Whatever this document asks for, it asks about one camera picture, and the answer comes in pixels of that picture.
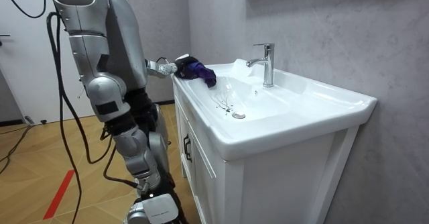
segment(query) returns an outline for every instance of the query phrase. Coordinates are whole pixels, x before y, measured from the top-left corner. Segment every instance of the ceramic basin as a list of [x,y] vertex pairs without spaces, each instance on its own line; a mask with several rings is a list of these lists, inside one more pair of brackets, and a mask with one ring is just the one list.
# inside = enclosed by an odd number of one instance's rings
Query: ceramic basin
[[[265,88],[263,66],[248,68],[240,59],[207,67],[217,74],[213,88],[202,79],[174,77],[174,82],[224,160],[359,126],[368,120],[377,102],[373,97],[281,70],[274,72],[274,87]],[[245,117],[234,118],[236,112]]]

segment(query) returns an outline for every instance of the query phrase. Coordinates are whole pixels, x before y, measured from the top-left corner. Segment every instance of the gray wall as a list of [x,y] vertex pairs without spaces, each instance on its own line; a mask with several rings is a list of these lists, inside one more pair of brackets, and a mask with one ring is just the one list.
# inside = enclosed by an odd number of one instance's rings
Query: gray wall
[[[139,22],[145,57],[169,60],[189,53],[188,0],[128,0]],[[150,77],[147,92],[152,101],[173,100],[171,78]]]
[[0,70],[0,122],[18,119],[22,119],[21,111]]
[[206,64],[275,67],[379,99],[325,223],[429,223],[429,0],[189,0],[191,52]]

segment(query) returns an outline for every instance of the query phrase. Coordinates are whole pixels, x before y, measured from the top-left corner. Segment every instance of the red tape line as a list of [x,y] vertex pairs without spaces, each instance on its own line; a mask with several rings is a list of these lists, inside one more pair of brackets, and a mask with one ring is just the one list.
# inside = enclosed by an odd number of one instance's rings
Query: red tape line
[[64,177],[64,180],[62,181],[60,188],[56,192],[54,198],[52,199],[51,205],[49,206],[48,210],[46,211],[45,216],[43,217],[43,220],[49,219],[54,217],[56,209],[61,203],[62,197],[66,193],[67,187],[70,184],[70,181],[72,180],[74,175],[74,170],[69,170]]

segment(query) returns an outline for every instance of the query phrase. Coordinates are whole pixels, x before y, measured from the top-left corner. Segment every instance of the sink drain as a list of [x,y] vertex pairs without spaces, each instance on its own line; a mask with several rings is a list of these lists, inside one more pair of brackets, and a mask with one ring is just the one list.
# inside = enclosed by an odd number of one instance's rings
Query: sink drain
[[233,113],[233,117],[236,119],[243,119],[246,117],[246,114],[238,111],[238,112]]

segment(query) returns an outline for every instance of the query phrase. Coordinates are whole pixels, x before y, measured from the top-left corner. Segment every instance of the vanity cabinet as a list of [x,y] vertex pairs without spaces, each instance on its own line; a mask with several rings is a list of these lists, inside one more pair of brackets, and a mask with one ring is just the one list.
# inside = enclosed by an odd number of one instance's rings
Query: vanity cabinet
[[[360,124],[377,99],[264,67],[173,76],[180,156],[203,224],[323,224]],[[234,113],[245,113],[237,118]]]

